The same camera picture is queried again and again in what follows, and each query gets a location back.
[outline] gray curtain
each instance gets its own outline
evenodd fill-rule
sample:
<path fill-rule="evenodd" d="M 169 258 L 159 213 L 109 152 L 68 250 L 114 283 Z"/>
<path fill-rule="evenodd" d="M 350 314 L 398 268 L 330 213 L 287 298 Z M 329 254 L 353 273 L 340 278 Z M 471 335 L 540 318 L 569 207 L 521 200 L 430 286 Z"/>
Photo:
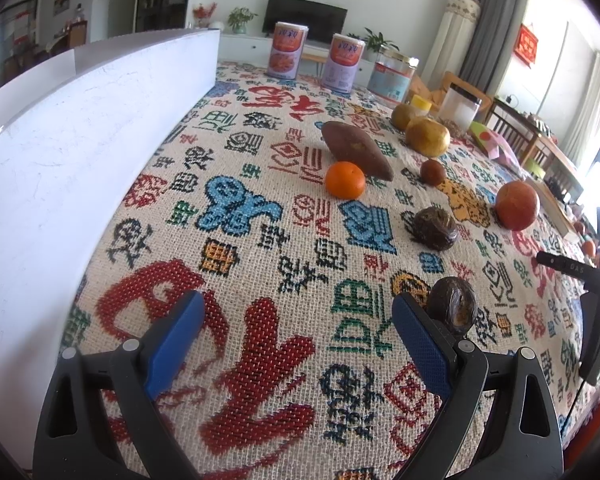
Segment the gray curtain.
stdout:
<path fill-rule="evenodd" d="M 486 92 L 503 52 L 518 0 L 479 0 L 482 11 L 459 77 Z"/>

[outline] red apple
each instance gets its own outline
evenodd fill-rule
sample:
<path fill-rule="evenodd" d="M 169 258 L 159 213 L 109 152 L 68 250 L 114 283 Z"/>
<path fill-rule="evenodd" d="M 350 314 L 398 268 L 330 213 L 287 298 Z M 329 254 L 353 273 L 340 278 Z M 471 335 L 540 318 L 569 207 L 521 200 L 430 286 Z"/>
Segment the red apple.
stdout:
<path fill-rule="evenodd" d="M 496 195 L 496 213 L 500 223 L 512 231 L 529 227 L 540 211 L 538 193 L 520 180 L 507 182 Z"/>

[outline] white curtain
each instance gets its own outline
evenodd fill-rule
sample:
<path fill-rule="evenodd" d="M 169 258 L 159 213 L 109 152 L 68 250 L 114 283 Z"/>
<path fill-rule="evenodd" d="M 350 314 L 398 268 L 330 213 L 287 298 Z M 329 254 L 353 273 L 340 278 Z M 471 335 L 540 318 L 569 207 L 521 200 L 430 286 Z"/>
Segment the white curtain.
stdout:
<path fill-rule="evenodd" d="M 586 172 L 600 148 L 600 51 L 596 52 L 587 92 L 560 148 Z"/>
<path fill-rule="evenodd" d="M 429 89 L 440 87 L 447 70 L 456 75 L 460 72 L 479 16 L 478 0 L 447 1 L 436 41 L 422 72 L 421 79 Z"/>

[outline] woven tablecloth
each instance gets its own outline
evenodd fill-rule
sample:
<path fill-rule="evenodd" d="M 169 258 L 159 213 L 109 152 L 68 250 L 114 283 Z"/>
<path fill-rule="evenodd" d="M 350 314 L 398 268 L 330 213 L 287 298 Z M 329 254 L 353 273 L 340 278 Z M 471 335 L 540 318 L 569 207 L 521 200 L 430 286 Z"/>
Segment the woven tablecloth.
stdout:
<path fill-rule="evenodd" d="M 203 329 L 158 406 L 206 478 L 390 479 L 441 404 L 392 325 L 392 297 L 408 290 L 423 303 L 443 276 L 475 289 L 472 341 L 535 350 L 563 422 L 580 384 L 582 288 L 534 255 L 582 260 L 580 249 L 544 215 L 504 230 L 491 204 L 512 176 L 470 142 L 453 140 L 439 159 L 448 179 L 424 186 L 425 159 L 403 145 L 389 112 L 365 90 L 346 96 L 309 76 L 283 82 L 221 63 L 216 86 L 168 133 L 106 229 L 63 347 L 114 349 L 200 290 Z M 394 180 L 369 178 L 356 201 L 328 195 L 334 158 L 320 127 L 331 120 L 368 132 Z M 443 253 L 410 232 L 431 205 L 460 229 Z M 470 462 L 492 395 L 454 470 Z M 126 462 L 143 471 L 114 397 L 105 399 Z"/>

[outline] can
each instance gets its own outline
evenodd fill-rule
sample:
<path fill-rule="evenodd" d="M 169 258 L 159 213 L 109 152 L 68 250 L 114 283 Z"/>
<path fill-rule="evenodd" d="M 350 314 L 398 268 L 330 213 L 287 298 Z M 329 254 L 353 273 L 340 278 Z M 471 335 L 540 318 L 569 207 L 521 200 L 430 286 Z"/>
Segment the can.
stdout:
<path fill-rule="evenodd" d="M 273 44 L 269 54 L 267 74 L 280 79 L 295 79 L 300 56 L 309 27 L 277 22 L 273 31 Z"/>
<path fill-rule="evenodd" d="M 399 105 L 409 90 L 411 78 L 418 67 L 416 57 L 405 56 L 397 50 L 382 47 L 366 88 L 376 94 L 389 108 Z"/>
<path fill-rule="evenodd" d="M 334 34 L 329 56 L 322 70 L 322 86 L 345 94 L 350 93 L 365 45 L 362 40 Z"/>

